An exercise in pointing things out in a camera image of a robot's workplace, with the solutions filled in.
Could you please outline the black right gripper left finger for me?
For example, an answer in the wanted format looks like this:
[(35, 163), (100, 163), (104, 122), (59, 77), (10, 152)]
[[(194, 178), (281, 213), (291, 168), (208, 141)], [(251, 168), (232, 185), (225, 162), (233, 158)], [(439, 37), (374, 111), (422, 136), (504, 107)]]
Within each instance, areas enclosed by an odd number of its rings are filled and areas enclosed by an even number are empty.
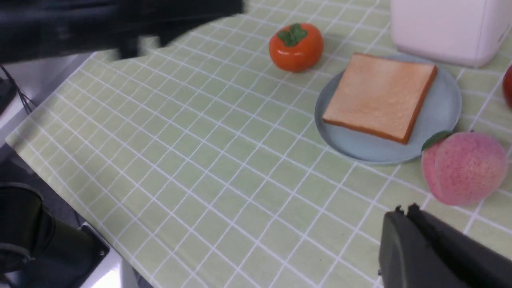
[(453, 274), (400, 206), (384, 216), (378, 257), (385, 288), (450, 288)]

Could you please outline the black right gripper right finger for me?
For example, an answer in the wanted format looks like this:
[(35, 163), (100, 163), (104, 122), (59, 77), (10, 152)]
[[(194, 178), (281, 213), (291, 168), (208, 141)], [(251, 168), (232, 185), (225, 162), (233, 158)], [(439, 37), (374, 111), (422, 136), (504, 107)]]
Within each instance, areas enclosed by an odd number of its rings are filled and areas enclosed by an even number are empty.
[(417, 204), (407, 213), (435, 253), (471, 288), (510, 288), (511, 260), (456, 230)]

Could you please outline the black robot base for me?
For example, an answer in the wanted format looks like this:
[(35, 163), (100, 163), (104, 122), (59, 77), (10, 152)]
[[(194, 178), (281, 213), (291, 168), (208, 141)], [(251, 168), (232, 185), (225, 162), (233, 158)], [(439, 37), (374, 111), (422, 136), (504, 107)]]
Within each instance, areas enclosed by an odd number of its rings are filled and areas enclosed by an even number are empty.
[(78, 288), (109, 251), (91, 228), (51, 215), (32, 187), (1, 184), (2, 288)]

